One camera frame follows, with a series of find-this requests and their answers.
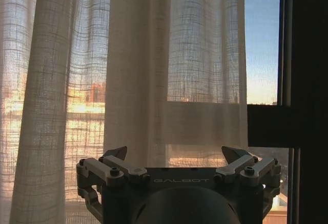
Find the distant building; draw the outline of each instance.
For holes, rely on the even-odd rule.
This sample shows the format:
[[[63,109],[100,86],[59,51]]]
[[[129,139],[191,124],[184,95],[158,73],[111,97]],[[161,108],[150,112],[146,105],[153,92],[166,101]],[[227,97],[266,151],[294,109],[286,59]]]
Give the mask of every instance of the distant building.
[[[90,89],[83,90],[81,88],[69,88],[68,99],[70,103],[85,103],[90,95]]]
[[[89,102],[104,103],[105,102],[106,83],[94,83],[91,85]]]
[[[11,98],[13,96],[13,91],[8,86],[2,87],[2,94],[4,98]]]

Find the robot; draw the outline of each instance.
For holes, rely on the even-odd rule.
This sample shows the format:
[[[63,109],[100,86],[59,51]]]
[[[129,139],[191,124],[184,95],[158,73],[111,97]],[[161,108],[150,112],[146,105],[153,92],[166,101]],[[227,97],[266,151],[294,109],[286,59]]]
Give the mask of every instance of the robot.
[[[280,192],[278,160],[222,152],[225,167],[142,168],[124,161],[127,147],[109,150],[79,161],[77,192],[102,224],[262,223]]]

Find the dark window frame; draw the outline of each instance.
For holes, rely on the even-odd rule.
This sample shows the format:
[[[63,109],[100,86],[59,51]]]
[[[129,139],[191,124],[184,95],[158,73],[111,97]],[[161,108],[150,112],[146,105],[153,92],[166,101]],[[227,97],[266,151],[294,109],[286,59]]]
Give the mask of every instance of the dark window frame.
[[[288,223],[324,223],[328,0],[280,2],[278,105],[248,105],[249,146],[290,149]]]

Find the glass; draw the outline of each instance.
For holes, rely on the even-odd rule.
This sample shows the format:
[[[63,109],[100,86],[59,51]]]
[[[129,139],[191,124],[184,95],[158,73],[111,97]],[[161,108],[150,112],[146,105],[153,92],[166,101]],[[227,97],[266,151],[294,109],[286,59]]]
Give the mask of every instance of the glass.
[[[277,104],[279,2],[245,0],[248,104]]]

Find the white linen curtain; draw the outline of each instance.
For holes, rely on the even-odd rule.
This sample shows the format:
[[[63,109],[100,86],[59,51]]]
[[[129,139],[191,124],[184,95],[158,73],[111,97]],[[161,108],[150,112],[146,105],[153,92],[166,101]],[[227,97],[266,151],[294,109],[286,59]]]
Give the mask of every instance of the white linen curtain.
[[[0,75],[1,224],[96,223],[75,165],[110,148],[216,167],[247,145],[244,0],[0,0]]]

